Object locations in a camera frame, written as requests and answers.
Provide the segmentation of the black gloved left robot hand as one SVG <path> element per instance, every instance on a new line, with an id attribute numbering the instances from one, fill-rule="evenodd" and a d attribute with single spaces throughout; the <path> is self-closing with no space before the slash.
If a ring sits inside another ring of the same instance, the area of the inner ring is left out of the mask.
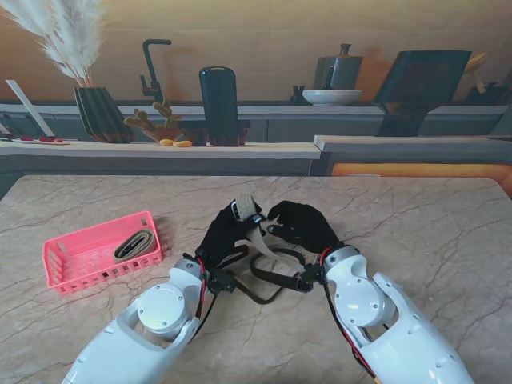
<path id="1" fill-rule="evenodd" d="M 208 231 L 195 255 L 200 258 L 207 269 L 217 267 L 225 258 L 235 253 L 235 243 L 246 239 L 249 232 L 256 229 L 266 218 L 262 215 L 262 208 L 256 204 L 256 214 L 245 221 L 237 221 L 231 204 L 219 211 L 210 224 Z"/>

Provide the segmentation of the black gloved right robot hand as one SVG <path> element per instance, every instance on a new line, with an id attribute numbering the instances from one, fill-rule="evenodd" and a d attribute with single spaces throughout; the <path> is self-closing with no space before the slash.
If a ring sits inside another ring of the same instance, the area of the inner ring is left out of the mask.
<path id="1" fill-rule="evenodd" d="M 311 253 L 321 254 L 345 245 L 324 215 L 311 205 L 281 201 L 270 209 L 267 220 L 276 221 L 267 227 L 270 234 Z"/>

